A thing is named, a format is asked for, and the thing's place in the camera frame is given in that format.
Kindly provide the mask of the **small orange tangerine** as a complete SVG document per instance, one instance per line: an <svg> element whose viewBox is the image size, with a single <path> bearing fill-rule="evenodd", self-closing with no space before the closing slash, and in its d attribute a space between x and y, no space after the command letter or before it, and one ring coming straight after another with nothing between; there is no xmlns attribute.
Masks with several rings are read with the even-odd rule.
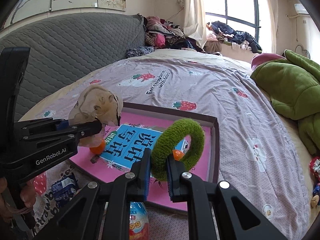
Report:
<svg viewBox="0 0 320 240"><path fill-rule="evenodd" d="M106 146L106 142L105 140L102 140L99 146L90 147L89 150L95 155L100 155L103 153L105 146Z"/></svg>

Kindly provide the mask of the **blue red toy egg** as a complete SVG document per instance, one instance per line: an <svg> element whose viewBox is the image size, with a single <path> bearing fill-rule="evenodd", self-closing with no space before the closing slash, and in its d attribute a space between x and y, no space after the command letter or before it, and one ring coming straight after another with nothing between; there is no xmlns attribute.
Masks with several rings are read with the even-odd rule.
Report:
<svg viewBox="0 0 320 240"><path fill-rule="evenodd" d="M130 203L130 240L149 239L149 218L145 205L141 202Z"/></svg>

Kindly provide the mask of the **large orange tangerine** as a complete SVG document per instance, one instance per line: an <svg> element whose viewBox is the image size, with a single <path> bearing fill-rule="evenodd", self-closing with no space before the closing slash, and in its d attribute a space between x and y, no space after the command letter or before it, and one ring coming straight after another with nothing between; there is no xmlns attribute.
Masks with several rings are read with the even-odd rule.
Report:
<svg viewBox="0 0 320 240"><path fill-rule="evenodd" d="M173 153L174 159L176 161L179 161L184 157L184 153L180 150L174 149L174 150L172 150L172 153Z"/></svg>

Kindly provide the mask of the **blue snack packet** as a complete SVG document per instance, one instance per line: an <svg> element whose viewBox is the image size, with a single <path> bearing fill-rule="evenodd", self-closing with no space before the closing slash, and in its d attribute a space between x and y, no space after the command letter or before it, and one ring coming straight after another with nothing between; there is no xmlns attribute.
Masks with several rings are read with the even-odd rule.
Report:
<svg viewBox="0 0 320 240"><path fill-rule="evenodd" d="M78 189L79 186L74 173L64 176L51 186L51 190L56 202L68 201L75 195Z"/></svg>

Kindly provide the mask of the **pink strawberry bed sheet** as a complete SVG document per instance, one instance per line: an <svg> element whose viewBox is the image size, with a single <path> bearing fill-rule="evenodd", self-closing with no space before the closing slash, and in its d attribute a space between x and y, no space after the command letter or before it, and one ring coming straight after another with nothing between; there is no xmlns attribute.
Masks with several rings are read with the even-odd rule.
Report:
<svg viewBox="0 0 320 240"><path fill-rule="evenodd" d="M131 103L195 103L193 112L219 123L219 179L229 181L288 239L302 239L317 215L310 206L311 157L296 125L273 110L250 72L248 63L222 56L177 51L133 57L49 93L23 119L67 118L91 84Z"/></svg>

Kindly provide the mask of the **grey quilted headboard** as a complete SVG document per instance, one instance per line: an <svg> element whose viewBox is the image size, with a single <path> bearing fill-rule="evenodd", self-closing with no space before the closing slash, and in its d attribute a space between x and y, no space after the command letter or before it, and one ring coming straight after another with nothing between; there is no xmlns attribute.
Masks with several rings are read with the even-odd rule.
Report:
<svg viewBox="0 0 320 240"><path fill-rule="evenodd" d="M1 48L29 47L15 121L42 99L87 74L124 59L143 46L141 15L102 12L65 14L24 25L1 38Z"/></svg>

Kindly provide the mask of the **blue wrapped candy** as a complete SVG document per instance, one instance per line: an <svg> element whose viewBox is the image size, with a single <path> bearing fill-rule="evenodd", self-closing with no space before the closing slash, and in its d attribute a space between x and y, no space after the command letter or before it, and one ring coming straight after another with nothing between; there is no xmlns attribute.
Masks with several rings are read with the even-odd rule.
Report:
<svg viewBox="0 0 320 240"><path fill-rule="evenodd" d="M320 184L316 184L312 192L311 207L319 206Z"/></svg>

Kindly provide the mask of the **red wrapped candy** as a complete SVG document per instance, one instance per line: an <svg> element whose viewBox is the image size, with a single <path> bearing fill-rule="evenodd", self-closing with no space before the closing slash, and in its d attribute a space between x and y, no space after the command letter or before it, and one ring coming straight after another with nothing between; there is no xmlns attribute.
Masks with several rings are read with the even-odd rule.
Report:
<svg viewBox="0 0 320 240"><path fill-rule="evenodd" d="M310 172L320 181L320 157L314 157L309 164Z"/></svg>

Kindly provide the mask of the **beige curtain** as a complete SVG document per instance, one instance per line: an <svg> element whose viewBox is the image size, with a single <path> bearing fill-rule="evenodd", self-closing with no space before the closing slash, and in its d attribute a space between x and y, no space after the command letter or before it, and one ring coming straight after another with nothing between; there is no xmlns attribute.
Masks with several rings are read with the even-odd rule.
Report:
<svg viewBox="0 0 320 240"><path fill-rule="evenodd" d="M204 2L202 0L177 0L184 10L183 32L203 48L206 42Z"/></svg>
<svg viewBox="0 0 320 240"><path fill-rule="evenodd" d="M278 30L278 17L279 7L278 0L267 0L268 9L270 13L271 23L271 51L272 53L277 52L277 30Z"/></svg>

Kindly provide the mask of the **green quilted blanket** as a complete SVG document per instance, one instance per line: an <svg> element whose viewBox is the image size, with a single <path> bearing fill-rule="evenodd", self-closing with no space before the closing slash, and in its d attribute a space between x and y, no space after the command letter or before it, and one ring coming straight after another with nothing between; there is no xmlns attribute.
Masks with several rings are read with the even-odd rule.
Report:
<svg viewBox="0 0 320 240"><path fill-rule="evenodd" d="M270 96L278 114L297 122L301 141L311 155L317 155L319 64L288 49L282 57L259 65L251 79Z"/></svg>

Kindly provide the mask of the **pink pillow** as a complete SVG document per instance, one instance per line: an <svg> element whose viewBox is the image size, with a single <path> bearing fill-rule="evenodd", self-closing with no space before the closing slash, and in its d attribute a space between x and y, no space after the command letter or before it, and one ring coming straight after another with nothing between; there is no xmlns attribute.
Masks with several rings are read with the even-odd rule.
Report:
<svg viewBox="0 0 320 240"><path fill-rule="evenodd" d="M251 68L252 70L255 70L259 65L273 61L273 60L278 60L278 59L284 59L284 57L274 54L274 53L262 53L255 55L251 61Z"/></svg>

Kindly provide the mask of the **clothes pile on windowsill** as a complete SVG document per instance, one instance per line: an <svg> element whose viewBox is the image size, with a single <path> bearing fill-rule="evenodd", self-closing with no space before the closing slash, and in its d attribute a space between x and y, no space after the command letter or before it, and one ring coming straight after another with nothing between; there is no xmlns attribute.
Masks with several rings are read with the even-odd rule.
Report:
<svg viewBox="0 0 320 240"><path fill-rule="evenodd" d="M206 27L208 30L213 31L216 36L220 35L224 40L227 39L228 42L238 45L247 44L251 48L252 53L261 54L263 51L255 38L246 31L234 30L229 25L220 21L208 22Z"/></svg>

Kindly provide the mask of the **dark framed window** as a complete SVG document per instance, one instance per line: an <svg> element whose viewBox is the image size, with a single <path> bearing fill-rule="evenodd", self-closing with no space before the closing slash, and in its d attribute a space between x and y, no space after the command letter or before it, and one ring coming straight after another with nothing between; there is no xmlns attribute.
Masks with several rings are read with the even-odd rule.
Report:
<svg viewBox="0 0 320 240"><path fill-rule="evenodd" d="M220 21L259 38L258 0L204 0L206 22Z"/></svg>

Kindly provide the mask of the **white air conditioner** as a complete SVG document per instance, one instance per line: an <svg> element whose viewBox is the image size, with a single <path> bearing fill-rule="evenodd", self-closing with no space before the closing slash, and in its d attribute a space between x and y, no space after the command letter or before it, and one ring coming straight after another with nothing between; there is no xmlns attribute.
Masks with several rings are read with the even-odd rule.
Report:
<svg viewBox="0 0 320 240"><path fill-rule="evenodd" d="M294 4L295 11L298 15L309 15L308 11L305 9L302 3L295 3Z"/></svg>

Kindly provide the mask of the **beige right curtain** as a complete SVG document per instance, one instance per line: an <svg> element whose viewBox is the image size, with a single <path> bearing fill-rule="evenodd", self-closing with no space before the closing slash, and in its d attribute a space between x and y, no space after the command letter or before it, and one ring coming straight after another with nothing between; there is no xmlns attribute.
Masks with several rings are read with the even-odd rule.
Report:
<svg viewBox="0 0 320 240"><path fill-rule="evenodd" d="M278 30L278 17L279 7L278 0L267 0L268 9L270 13L271 23L271 51L272 53L277 52L277 30Z"/></svg>

